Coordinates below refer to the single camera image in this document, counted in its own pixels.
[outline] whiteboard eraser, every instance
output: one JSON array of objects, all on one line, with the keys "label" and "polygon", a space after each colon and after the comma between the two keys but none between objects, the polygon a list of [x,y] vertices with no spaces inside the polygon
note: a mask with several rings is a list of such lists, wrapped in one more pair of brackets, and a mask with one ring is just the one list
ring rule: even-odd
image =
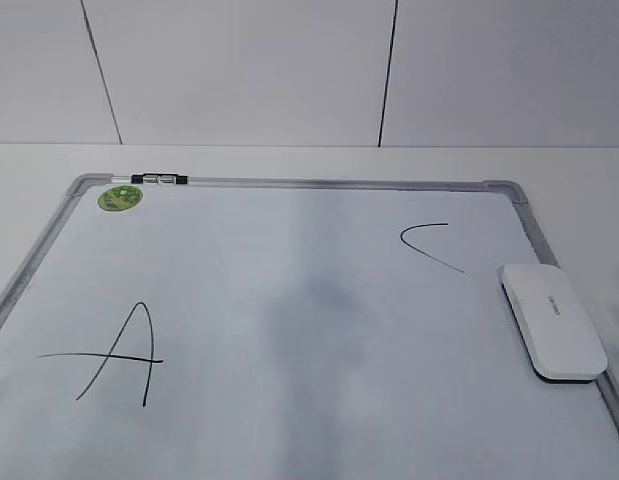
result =
[{"label": "whiteboard eraser", "polygon": [[562,270],[511,264],[502,268],[501,280],[540,376],[587,382],[606,370],[600,338]]}]

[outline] black line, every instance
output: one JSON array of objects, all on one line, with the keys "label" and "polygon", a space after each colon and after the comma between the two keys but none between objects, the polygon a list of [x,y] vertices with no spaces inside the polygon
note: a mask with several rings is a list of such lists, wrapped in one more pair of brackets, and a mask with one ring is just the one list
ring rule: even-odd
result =
[{"label": "black line", "polygon": [[400,241],[402,241],[402,243],[407,245],[409,248],[414,249],[416,252],[421,253],[422,255],[424,255],[427,258],[430,258],[431,260],[435,260],[436,262],[441,263],[445,265],[446,267],[449,267],[455,270],[456,272],[466,273],[464,270],[460,270],[459,268],[454,267],[453,265],[449,265],[447,262],[443,262],[439,258],[436,258],[433,255],[429,255],[424,250],[420,250],[419,248],[414,247],[413,245],[411,245],[409,242],[405,240],[405,233],[407,233],[409,230],[413,230],[415,228],[420,228],[420,227],[447,227],[447,226],[449,226],[448,223],[425,223],[422,225],[413,225],[412,227],[407,227],[402,232],[400,232]]},{"label": "black line", "polygon": [[153,364],[154,364],[154,358],[153,358],[154,338],[153,338],[153,323],[151,322],[151,314],[149,313],[149,309],[147,308],[147,305],[145,304],[145,302],[138,302],[133,306],[133,308],[131,309],[131,312],[129,312],[129,315],[127,316],[127,319],[125,320],[125,323],[122,325],[122,328],[118,332],[118,336],[114,340],[113,345],[111,345],[109,352],[107,353],[107,355],[105,355],[105,359],[102,361],[102,363],[98,367],[98,370],[96,371],[94,376],[91,378],[91,380],[89,381],[85,389],[80,393],[80,395],[76,397],[76,400],[80,400],[84,396],[84,394],[87,393],[87,391],[89,391],[93,383],[96,381],[96,379],[98,378],[98,375],[100,375],[100,373],[102,372],[102,369],[105,367],[105,365],[109,361],[109,358],[111,358],[111,354],[113,353],[113,350],[116,348],[116,345],[120,341],[120,337],[122,337],[122,334],[125,331],[125,328],[127,328],[127,325],[129,324],[129,320],[131,320],[131,317],[136,311],[136,308],[138,308],[141,305],[145,309],[145,312],[147,312],[147,319],[149,320],[149,331],[151,332],[151,356],[150,356],[150,362],[149,362],[149,372],[147,373],[147,383],[145,384],[145,394],[142,399],[142,406],[143,407],[147,406],[147,395],[149,393],[149,383],[151,382],[151,371],[153,369]]},{"label": "black line", "polygon": [[382,114],[380,116],[380,132],[378,132],[378,146],[382,146],[382,131],[385,127],[385,110],[387,108],[387,95],[389,94],[389,77],[391,76],[391,60],[393,58],[393,42],[396,38],[396,19],[398,18],[398,0],[393,6],[393,24],[391,25],[391,40],[389,41],[389,58],[387,60],[387,75],[385,77],[385,93],[382,97]]},{"label": "black line", "polygon": [[108,358],[119,358],[121,360],[135,360],[137,362],[148,362],[148,363],[162,363],[164,360],[151,360],[149,358],[144,357],[134,357],[131,355],[107,355],[105,353],[49,353],[47,355],[38,355],[38,358],[46,358],[46,357],[64,357],[68,355],[77,355],[82,357],[108,357]]},{"label": "black line", "polygon": [[118,142],[122,145],[122,137],[120,136],[120,128],[118,128],[118,120],[116,120],[116,114],[113,111],[113,103],[111,103],[111,95],[109,95],[109,88],[107,88],[107,82],[105,81],[105,74],[102,71],[102,65],[100,64],[100,57],[98,56],[98,49],[96,48],[96,42],[93,39],[93,32],[91,30],[91,24],[87,17],[87,9],[85,8],[84,0],[80,0],[80,6],[82,7],[82,14],[85,17],[85,25],[87,26],[87,33],[89,33],[89,41],[91,42],[91,49],[96,57],[96,63],[98,64],[98,70],[100,70],[100,78],[102,78],[102,85],[105,87],[105,95],[107,96],[107,102],[109,102],[109,110],[111,111],[111,117],[113,118],[113,124],[116,127],[116,133],[118,134]]}]

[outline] whiteboard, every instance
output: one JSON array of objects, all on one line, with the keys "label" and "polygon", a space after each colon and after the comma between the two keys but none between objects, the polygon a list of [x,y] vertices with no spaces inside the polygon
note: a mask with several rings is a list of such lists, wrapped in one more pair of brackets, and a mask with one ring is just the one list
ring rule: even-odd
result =
[{"label": "whiteboard", "polygon": [[595,384],[526,357],[506,196],[108,188],[0,330],[0,479],[619,478]]}]

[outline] round sticker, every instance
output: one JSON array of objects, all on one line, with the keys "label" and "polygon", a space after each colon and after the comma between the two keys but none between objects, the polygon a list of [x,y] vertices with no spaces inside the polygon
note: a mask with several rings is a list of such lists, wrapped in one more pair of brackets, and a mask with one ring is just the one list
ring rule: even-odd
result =
[{"label": "round sticker", "polygon": [[135,207],[142,200],[142,190],[138,187],[121,186],[107,190],[100,195],[98,205],[108,212],[122,212]]}]

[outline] white table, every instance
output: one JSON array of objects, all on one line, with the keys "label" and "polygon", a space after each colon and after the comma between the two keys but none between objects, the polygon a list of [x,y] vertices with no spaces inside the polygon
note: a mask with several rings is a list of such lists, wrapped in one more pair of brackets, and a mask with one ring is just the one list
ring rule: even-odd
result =
[{"label": "white table", "polygon": [[86,172],[516,181],[595,319],[619,380],[619,149],[0,145],[0,292],[72,180]]}]

